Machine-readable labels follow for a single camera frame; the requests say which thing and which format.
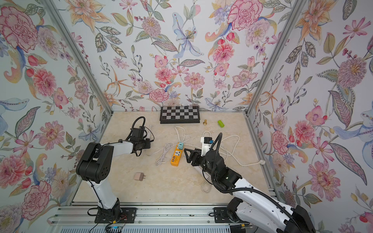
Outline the white electric toothbrush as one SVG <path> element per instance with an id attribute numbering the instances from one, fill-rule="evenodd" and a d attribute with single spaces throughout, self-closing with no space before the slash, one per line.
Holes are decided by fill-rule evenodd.
<path id="1" fill-rule="evenodd" d="M 152 124 L 150 124 L 149 126 L 149 137 L 148 138 L 151 138 L 151 136 L 153 135 L 151 129 L 152 129 Z"/>

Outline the orange power strip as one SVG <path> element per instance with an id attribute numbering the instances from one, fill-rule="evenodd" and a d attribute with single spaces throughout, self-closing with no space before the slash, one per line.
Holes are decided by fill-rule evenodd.
<path id="1" fill-rule="evenodd" d="M 183 150 L 178 150 L 177 145 L 175 147 L 175 151 L 173 153 L 172 159 L 171 159 L 171 165 L 174 167 L 179 166 L 180 160 L 182 158 Z"/>

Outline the pink wall charger adapter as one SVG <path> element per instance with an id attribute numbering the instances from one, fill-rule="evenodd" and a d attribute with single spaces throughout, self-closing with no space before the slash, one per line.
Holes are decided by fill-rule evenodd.
<path id="1" fill-rule="evenodd" d="M 134 180 L 136 180 L 136 181 L 143 181 L 144 179 L 145 179 L 145 175 L 144 175 L 144 173 L 142 173 L 142 172 L 137 172 L 137 173 L 135 173 L 135 175 L 134 175 Z"/>

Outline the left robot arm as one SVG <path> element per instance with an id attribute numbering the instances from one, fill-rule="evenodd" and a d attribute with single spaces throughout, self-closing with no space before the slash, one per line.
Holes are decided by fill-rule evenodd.
<path id="1" fill-rule="evenodd" d="M 145 126 L 132 128 L 126 139 L 111 143 L 89 143 L 82 155 L 76 174 L 88 183 L 98 201 L 98 214 L 108 221 L 121 219 L 124 214 L 120 201 L 113 193 L 108 180 L 114 157 L 124 154 L 140 156 L 151 147 L 154 135 Z"/>

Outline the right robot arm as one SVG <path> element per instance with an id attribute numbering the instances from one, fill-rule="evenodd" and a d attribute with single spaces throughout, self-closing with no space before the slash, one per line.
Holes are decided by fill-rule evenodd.
<path id="1" fill-rule="evenodd" d="M 227 205 L 231 221 L 249 222 L 268 233 L 314 233 L 308 212 L 292 207 L 256 189 L 245 178 L 227 167 L 216 150 L 185 149 L 186 161 L 210 175 L 211 184 L 222 194 L 233 196 Z"/>

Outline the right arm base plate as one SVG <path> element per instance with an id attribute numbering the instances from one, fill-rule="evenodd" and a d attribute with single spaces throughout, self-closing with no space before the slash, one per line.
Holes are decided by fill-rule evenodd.
<path id="1" fill-rule="evenodd" d="M 209 216 L 214 218 L 215 223 L 250 224 L 234 216 L 226 207 L 214 207 L 213 212 Z"/>

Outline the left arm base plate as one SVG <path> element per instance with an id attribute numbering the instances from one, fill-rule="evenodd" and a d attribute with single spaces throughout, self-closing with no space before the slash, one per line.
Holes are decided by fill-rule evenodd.
<path id="1" fill-rule="evenodd" d="M 121 207 L 120 210 L 106 210 L 98 208 L 95 223 L 117 224 L 134 223 L 137 209 L 133 207 Z"/>

